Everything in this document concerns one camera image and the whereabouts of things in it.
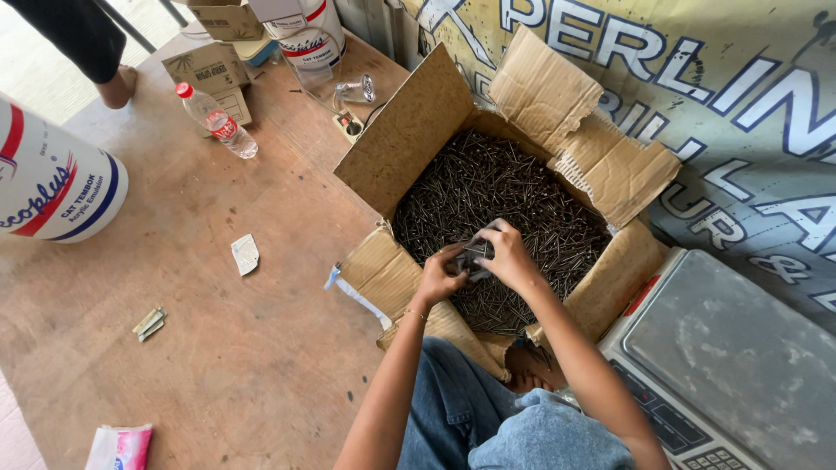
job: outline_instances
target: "black pants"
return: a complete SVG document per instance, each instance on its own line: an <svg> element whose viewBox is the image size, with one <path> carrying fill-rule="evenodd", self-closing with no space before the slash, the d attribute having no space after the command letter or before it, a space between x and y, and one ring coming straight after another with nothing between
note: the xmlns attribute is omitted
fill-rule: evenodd
<svg viewBox="0 0 836 470"><path fill-rule="evenodd" d="M95 84L119 69L125 33L93 0L3 0Z"/></svg>

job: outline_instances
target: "pile of nails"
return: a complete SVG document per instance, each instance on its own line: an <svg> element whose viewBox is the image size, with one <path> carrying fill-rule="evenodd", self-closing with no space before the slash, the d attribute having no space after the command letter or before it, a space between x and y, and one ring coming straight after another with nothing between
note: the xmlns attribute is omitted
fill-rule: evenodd
<svg viewBox="0 0 836 470"><path fill-rule="evenodd" d="M606 222L575 201L534 156L474 130L450 139L398 204L397 241L421 265L450 243L466 242L502 217L565 299L611 239ZM450 298L474 331L522 335L536 322L523 300L495 276Z"/></svg>

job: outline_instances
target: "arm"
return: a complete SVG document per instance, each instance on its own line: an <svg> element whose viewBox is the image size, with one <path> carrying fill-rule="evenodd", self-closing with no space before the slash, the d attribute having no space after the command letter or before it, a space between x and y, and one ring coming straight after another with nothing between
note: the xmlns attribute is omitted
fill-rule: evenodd
<svg viewBox="0 0 836 470"><path fill-rule="evenodd" d="M493 260L477 261L517 291L537 316L584 413L624 442L639 469L669 469L659 440L635 399L598 348L569 317L528 255L520 232L497 219L479 231L477 237L490 241L496 252Z"/></svg>
<svg viewBox="0 0 836 470"><path fill-rule="evenodd" d="M380 362L334 469L397 467L421 357L424 318L435 304L467 280L466 273L452 278L444 271L444 265L462 252L462 246L463 243L446 246L424 263L421 285L407 305L411 311L405 312L395 339Z"/></svg>

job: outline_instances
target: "red bottle cap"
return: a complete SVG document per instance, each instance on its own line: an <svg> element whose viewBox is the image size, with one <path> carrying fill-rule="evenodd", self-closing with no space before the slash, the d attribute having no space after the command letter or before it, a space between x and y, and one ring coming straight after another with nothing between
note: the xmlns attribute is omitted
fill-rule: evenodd
<svg viewBox="0 0 836 470"><path fill-rule="evenodd" d="M180 96L181 98L191 98L191 96L195 94L195 89L193 89L191 85L186 82L180 82L177 84L174 91L177 93L177 96Z"/></svg>

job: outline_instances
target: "wooden surface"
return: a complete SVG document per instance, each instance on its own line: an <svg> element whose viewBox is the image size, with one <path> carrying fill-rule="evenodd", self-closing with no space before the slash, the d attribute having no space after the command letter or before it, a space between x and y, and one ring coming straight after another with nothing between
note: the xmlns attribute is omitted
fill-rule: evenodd
<svg viewBox="0 0 836 470"><path fill-rule="evenodd" d="M364 119L407 72L348 41L342 75L378 95L351 106ZM378 217L331 173L349 142L269 62L244 93L257 156L196 137L160 60L200 42L146 60L127 108L97 100L65 126L125 163L114 221L73 245L0 242L0 366L52 470L84 468L98 426L147 422L153 469L330 467L382 357L372 313L322 289ZM261 261L241 278L247 233ZM157 306L166 326L141 344Z"/></svg>

